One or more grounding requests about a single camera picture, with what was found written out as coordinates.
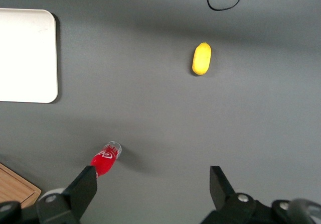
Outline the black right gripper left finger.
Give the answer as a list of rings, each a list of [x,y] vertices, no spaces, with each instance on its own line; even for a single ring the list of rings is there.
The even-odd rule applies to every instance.
[[[97,192],[96,169],[86,166],[63,190],[53,190],[36,203],[40,223],[80,223]]]

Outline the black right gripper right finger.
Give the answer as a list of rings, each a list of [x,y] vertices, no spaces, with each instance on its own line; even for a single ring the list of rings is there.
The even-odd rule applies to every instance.
[[[274,223],[271,208],[235,192],[219,166],[210,167],[210,195],[215,210],[202,223]]]

